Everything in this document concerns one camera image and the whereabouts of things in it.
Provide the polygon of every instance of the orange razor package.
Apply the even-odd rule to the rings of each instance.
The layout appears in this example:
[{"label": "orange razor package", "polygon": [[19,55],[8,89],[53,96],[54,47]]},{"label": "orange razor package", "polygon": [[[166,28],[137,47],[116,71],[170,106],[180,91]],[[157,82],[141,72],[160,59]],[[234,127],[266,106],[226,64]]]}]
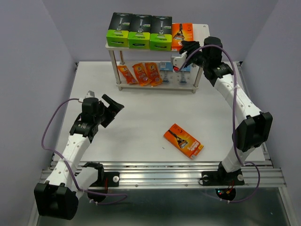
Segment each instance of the orange razor package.
[{"label": "orange razor package", "polygon": [[125,65],[120,65],[117,66],[118,70],[123,74],[123,76],[125,77],[125,79],[127,80],[128,84],[137,84],[138,82],[136,81],[136,79],[133,77],[132,73],[129,71],[129,69],[127,68],[127,66]]},{"label": "orange razor package", "polygon": [[156,63],[145,63],[147,76],[151,80],[151,86],[157,86],[162,83],[162,79],[160,77],[160,73],[158,70],[158,66]]},{"label": "orange razor package", "polygon": [[133,66],[136,78],[141,86],[146,86],[151,82],[151,80],[147,77],[147,73],[143,63],[138,63]]},{"label": "orange razor package", "polygon": [[204,147],[177,124],[174,124],[164,137],[190,159],[194,159]]},{"label": "orange razor package", "polygon": [[181,41],[193,41],[192,23],[173,24],[171,50],[179,51],[182,48]]}]

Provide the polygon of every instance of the green box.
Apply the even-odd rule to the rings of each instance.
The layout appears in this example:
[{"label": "green box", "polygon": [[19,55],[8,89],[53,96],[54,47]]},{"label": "green box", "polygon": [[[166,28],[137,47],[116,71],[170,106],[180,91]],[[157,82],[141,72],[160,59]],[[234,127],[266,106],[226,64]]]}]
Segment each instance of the green box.
[{"label": "green box", "polygon": [[151,15],[133,15],[128,34],[130,48],[149,49],[151,36]]},{"label": "green box", "polygon": [[150,31],[150,49],[171,51],[172,17],[153,16]]},{"label": "green box", "polygon": [[113,47],[128,47],[128,34],[133,14],[113,13],[107,32],[107,42]]}]

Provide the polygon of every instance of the robotic arm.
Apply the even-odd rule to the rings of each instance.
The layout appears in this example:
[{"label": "robotic arm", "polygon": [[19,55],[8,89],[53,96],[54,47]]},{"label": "robotic arm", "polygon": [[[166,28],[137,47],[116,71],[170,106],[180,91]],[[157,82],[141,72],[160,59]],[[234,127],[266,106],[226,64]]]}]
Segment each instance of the robotic arm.
[{"label": "robotic arm", "polygon": [[63,152],[64,159],[58,161],[44,183],[36,185],[34,196],[40,215],[72,219],[84,190],[87,190],[94,182],[103,181],[103,166],[96,162],[86,163],[83,170],[76,176],[76,180],[75,175],[70,172],[75,173],[80,159],[98,132],[98,126],[102,125],[106,128],[117,113],[124,108],[105,94],[102,98],[110,104],[109,107],[95,98],[94,93],[82,100],[82,113],[78,115],[70,130]]},{"label": "robotic arm", "polygon": [[[239,126],[235,130],[237,154],[244,162],[248,155],[268,139],[273,117],[267,112],[263,113],[256,107],[239,85],[234,86],[232,69],[222,62],[222,51],[216,47],[207,47],[195,52],[199,42],[182,41],[181,56],[172,57],[175,70],[178,70],[188,59],[186,66],[196,64],[203,68],[205,77],[212,86],[225,98],[229,106],[233,107],[234,90],[237,89],[235,114]],[[205,45],[216,45],[222,48],[221,40],[208,37]],[[241,163],[234,147],[227,157],[220,162],[217,171],[202,173],[204,186],[227,186],[234,181],[235,185],[244,185]]]}]

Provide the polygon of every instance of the white platform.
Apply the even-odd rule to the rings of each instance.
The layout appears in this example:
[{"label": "white platform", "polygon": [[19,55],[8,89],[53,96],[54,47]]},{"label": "white platform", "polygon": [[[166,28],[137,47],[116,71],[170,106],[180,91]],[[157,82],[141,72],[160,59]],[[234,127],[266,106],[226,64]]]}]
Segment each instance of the white platform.
[{"label": "white platform", "polygon": [[[221,161],[232,146],[231,108],[203,75],[195,94],[153,89],[119,91],[111,62],[80,62],[71,97],[84,97],[89,90],[99,99],[107,94],[125,108],[106,129],[99,127],[82,161]],[[80,103],[68,104],[58,151],[64,150],[70,128],[80,112]],[[163,138],[174,123],[204,145],[195,160]],[[257,148],[248,160],[264,161],[262,151]]]}]

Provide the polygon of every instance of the gray wall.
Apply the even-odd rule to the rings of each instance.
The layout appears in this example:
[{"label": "gray wall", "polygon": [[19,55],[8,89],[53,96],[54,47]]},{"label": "gray wall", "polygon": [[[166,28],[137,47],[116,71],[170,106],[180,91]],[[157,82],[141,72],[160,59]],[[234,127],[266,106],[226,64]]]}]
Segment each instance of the gray wall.
[{"label": "gray wall", "polygon": [[[69,95],[75,67],[41,0],[1,1],[0,27],[0,225],[23,226],[51,160],[42,132]],[[52,147],[62,116],[47,139]]]},{"label": "gray wall", "polygon": [[243,63],[251,98],[274,117],[267,146],[301,216],[301,1],[279,0]]},{"label": "gray wall", "polygon": [[[234,60],[244,60],[277,0],[43,0],[76,61],[105,61],[104,45],[113,12],[169,15],[175,23],[208,24]],[[127,59],[162,60],[170,54],[125,54]]]}]

